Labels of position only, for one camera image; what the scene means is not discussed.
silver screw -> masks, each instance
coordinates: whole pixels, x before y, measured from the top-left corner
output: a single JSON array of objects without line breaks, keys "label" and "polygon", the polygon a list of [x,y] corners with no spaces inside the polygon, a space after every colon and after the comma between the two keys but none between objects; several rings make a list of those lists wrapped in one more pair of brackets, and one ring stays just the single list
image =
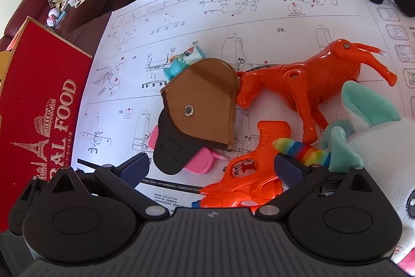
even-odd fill
[{"label": "silver screw", "polygon": [[273,216],[277,215],[280,212],[280,209],[276,206],[272,206],[269,204],[267,206],[262,206],[261,208],[259,208],[259,212],[262,215]]},{"label": "silver screw", "polygon": [[192,115],[194,111],[195,111],[195,109],[192,105],[186,105],[184,107],[184,115],[187,116],[187,117]]},{"label": "silver screw", "polygon": [[160,216],[165,212],[165,208],[162,206],[149,206],[146,208],[146,214],[149,216]]}]

horse head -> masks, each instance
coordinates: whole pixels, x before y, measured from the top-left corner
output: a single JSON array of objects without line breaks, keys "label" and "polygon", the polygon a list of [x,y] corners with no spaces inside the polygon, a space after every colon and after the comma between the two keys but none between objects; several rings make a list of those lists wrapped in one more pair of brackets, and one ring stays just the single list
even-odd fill
[{"label": "horse head", "polygon": [[237,72],[241,79],[239,82],[239,91],[236,102],[241,108],[248,108],[252,100],[258,95],[262,88],[262,83],[255,71],[253,72]]}]

horse leg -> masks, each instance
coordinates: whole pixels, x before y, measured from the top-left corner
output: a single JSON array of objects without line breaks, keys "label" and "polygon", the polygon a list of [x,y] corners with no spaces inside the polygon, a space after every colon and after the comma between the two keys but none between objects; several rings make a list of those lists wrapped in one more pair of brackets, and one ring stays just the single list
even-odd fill
[{"label": "horse leg", "polygon": [[347,42],[346,40],[339,42],[341,44],[336,44],[331,49],[331,52],[334,56],[338,57],[341,60],[350,61],[352,63],[363,63],[372,67],[377,71],[389,84],[393,86],[396,84],[398,77],[393,72],[389,71],[388,68],[380,63],[372,53],[368,51],[361,50],[357,48],[352,43]]},{"label": "horse leg", "polygon": [[316,124],[320,126],[321,130],[325,130],[328,123],[324,115],[318,109],[318,107],[311,107],[311,117],[316,122]]},{"label": "horse leg", "polygon": [[311,108],[308,101],[308,81],[304,71],[293,69],[285,72],[282,76],[282,82],[293,97],[297,106],[298,114],[303,123],[302,142],[311,144],[317,140],[317,131],[314,120],[311,117]]}]

metal eyelet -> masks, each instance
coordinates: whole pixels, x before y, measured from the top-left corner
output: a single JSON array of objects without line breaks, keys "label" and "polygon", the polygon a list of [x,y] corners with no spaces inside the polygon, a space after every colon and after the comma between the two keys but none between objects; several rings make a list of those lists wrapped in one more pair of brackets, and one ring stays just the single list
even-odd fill
[{"label": "metal eyelet", "polygon": [[184,115],[187,116],[187,117],[192,115],[194,111],[195,111],[195,109],[192,105],[186,105],[184,107]]}]

orange toy water gun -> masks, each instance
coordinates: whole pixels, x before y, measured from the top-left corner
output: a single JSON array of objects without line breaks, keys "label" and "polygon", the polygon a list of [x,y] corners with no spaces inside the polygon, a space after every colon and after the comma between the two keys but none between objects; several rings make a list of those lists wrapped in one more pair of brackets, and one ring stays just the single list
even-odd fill
[{"label": "orange toy water gun", "polygon": [[[251,206],[251,210],[255,211],[282,193],[281,181],[275,175],[273,165],[278,150],[272,146],[272,142],[280,137],[289,137],[291,128],[285,121],[259,121],[258,129],[260,137],[257,149],[229,162],[222,180],[201,189],[200,194],[206,197],[192,206],[229,208],[252,200],[258,204]],[[232,171],[238,168],[239,163],[242,163],[242,171],[244,168],[254,168],[255,172],[245,177],[235,177]]]}]

